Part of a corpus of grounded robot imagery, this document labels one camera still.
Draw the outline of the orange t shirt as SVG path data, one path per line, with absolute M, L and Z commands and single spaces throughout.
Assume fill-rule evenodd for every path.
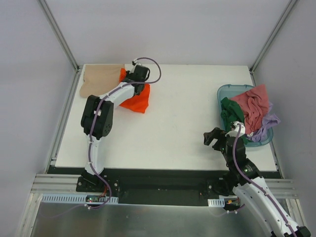
M 149 106 L 150 90 L 150 85 L 146 84 L 143 91 L 139 95 L 135 95 L 132 98 L 122 102 L 120 106 L 133 112 L 144 114 L 147 107 Z

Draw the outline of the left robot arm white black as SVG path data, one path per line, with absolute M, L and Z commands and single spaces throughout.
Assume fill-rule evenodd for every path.
M 112 129 L 114 109 L 126 100 L 141 95 L 149 75 L 149 68 L 136 64 L 113 90 L 87 98 L 80 124 L 87 138 L 88 158 L 85 170 L 78 179 L 77 191 L 102 192 L 106 189 L 101 143 Z

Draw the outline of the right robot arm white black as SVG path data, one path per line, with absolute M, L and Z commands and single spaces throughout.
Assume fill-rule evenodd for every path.
M 247 207 L 260 224 L 267 237 L 309 237 L 306 226 L 299 226 L 284 210 L 270 191 L 257 166 L 246 156 L 246 148 L 241 138 L 243 128 L 237 124 L 235 129 L 225 132 L 216 127 L 204 133 L 204 144 L 219 151 L 229 171 L 212 186 L 219 188 L 223 196 L 235 194 L 242 205 Z

